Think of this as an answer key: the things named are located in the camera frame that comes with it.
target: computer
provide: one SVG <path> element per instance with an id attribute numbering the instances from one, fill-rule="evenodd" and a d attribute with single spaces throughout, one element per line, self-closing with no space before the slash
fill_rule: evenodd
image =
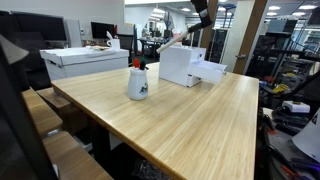
<path id="1" fill-rule="evenodd" d="M 91 22 L 92 38 L 107 39 L 107 31 L 114 36 L 114 25 L 98 22 Z"/>
<path id="2" fill-rule="evenodd" d="M 47 42 L 67 42 L 63 17 L 11 11 L 21 32 L 40 32 Z"/>

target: mug logo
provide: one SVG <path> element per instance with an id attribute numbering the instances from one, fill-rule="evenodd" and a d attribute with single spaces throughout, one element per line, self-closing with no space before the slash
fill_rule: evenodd
<path id="1" fill-rule="evenodd" d="M 148 93 L 148 83 L 145 83 L 144 86 L 141 87 L 140 94 L 145 95 Z"/>

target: office chair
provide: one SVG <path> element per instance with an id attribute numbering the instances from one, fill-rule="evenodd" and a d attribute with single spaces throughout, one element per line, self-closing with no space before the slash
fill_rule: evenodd
<path id="1" fill-rule="evenodd" d="M 133 35 L 128 34 L 118 34 L 118 38 L 120 40 L 120 48 L 126 49 L 129 51 L 128 65 L 132 63 L 132 43 L 133 43 Z"/>
<path id="2" fill-rule="evenodd" d="M 15 45 L 29 51 L 22 61 L 30 86 L 34 90 L 50 87 L 50 77 L 39 52 L 39 50 L 48 49 L 42 35 L 38 32 L 14 32 L 4 34 L 4 36 Z"/>

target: light wood tabletop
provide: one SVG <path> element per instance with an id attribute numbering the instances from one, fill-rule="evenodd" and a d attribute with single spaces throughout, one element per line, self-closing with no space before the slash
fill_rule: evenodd
<path id="1" fill-rule="evenodd" d="M 227 73 L 187 88 L 148 64 L 149 95 L 127 96 L 129 69 L 53 81 L 56 92 L 175 179 L 254 176 L 259 81 Z"/>
<path id="2" fill-rule="evenodd" d="M 27 108 L 35 123 L 37 131 L 41 136 L 48 132 L 60 128 L 62 120 L 60 117 L 44 102 L 44 100 L 33 90 L 29 89 L 22 92 Z"/>
<path id="3" fill-rule="evenodd" d="M 61 180 L 112 179 L 67 132 L 47 137 L 43 144 L 51 162 L 58 166 Z"/>

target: white cardboard box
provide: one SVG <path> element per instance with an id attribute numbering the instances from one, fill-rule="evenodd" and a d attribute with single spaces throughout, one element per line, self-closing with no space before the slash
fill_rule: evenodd
<path id="1" fill-rule="evenodd" d="M 51 80 L 128 67 L 127 50 L 89 48 L 40 50 Z"/>
<path id="2" fill-rule="evenodd" d="M 160 54 L 159 77 L 192 87 L 201 79 L 219 83 L 226 65 L 204 61 L 205 48 L 171 46 Z"/>

